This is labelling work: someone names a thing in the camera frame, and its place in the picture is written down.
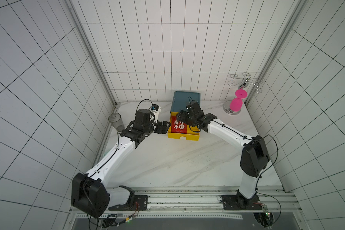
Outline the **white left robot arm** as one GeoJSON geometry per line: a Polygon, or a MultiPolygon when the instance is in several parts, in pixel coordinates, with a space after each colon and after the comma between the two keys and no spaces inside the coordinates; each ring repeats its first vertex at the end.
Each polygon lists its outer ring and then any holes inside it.
{"type": "Polygon", "coordinates": [[[167,121],[158,121],[161,108],[153,104],[138,109],[135,119],[121,132],[116,145],[86,173],[78,173],[72,180],[71,205],[93,218],[99,218],[108,208],[132,209],[135,192],[127,186],[107,189],[111,176],[123,160],[152,133],[166,134],[167,121]]]}

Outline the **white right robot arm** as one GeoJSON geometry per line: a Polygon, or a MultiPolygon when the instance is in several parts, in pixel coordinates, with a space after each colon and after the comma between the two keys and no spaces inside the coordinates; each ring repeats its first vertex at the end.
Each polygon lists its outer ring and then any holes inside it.
{"type": "Polygon", "coordinates": [[[205,114],[197,101],[187,104],[186,110],[181,110],[176,115],[176,120],[213,134],[241,150],[240,168],[243,175],[233,204],[242,210],[250,208],[258,198],[258,182],[270,162],[264,138],[240,133],[223,123],[217,116],[205,114]]]}

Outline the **red postcard with white characters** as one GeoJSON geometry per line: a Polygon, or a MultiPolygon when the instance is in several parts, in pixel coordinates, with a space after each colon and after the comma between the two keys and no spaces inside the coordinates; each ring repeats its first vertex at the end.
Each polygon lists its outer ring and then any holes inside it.
{"type": "Polygon", "coordinates": [[[187,124],[178,121],[176,116],[171,116],[171,132],[172,133],[179,133],[179,134],[186,134],[187,133],[187,124]]]}

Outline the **teal drawer cabinet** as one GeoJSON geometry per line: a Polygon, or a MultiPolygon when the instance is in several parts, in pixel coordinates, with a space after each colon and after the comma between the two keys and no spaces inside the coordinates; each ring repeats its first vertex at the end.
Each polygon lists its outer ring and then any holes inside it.
{"type": "Polygon", "coordinates": [[[195,92],[175,91],[173,94],[172,106],[170,112],[187,111],[187,104],[197,101],[200,104],[201,94],[195,92]]]}

